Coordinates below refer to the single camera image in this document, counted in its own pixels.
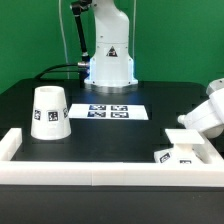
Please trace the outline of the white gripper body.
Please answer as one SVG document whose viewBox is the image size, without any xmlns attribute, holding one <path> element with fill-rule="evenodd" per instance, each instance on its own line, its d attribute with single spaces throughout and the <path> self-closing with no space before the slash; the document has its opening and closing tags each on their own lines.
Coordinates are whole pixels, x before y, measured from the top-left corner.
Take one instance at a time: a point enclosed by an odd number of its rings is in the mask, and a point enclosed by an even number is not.
<svg viewBox="0 0 224 224">
<path fill-rule="evenodd" d="M 224 78 L 210 82 L 206 94 L 205 102 L 183 116 L 183 125 L 216 138 L 224 131 Z"/>
</svg>

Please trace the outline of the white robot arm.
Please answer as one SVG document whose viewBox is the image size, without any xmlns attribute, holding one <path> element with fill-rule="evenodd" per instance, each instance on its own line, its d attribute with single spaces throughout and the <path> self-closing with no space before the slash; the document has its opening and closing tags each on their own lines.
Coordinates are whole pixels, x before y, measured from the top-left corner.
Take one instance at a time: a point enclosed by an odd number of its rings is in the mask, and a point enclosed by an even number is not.
<svg viewBox="0 0 224 224">
<path fill-rule="evenodd" d="M 96 48 L 85 85 L 124 90 L 139 79 L 207 83 L 224 76 L 224 0 L 137 0 L 133 19 L 92 0 Z"/>
</svg>

